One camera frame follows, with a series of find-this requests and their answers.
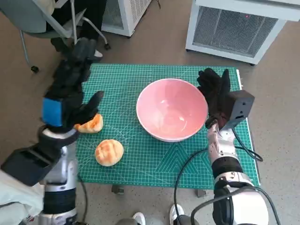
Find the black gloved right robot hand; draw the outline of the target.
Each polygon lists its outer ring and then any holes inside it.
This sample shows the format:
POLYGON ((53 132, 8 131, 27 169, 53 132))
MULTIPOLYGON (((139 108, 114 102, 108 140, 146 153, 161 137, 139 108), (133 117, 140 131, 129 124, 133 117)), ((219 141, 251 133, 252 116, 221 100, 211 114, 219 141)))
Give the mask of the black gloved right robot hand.
POLYGON ((225 69, 222 76, 219 76, 208 67, 204 71, 199 71, 198 74, 199 86, 197 88, 204 95, 208 105, 209 118, 206 120, 205 126, 209 129, 217 123, 218 128, 221 129, 228 121, 223 106, 231 87, 229 70, 225 69))

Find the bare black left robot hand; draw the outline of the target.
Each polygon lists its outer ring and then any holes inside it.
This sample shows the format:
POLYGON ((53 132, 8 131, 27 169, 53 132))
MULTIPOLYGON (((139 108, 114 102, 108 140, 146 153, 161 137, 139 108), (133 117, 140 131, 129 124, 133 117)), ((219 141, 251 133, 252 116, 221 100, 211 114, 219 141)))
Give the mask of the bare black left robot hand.
POLYGON ((94 93, 83 103, 83 83, 90 77, 90 66, 95 61, 96 42, 82 38, 72 52, 63 59, 53 75, 42 102, 42 121, 52 130, 66 132, 75 124, 84 124, 98 113, 104 91, 94 93))

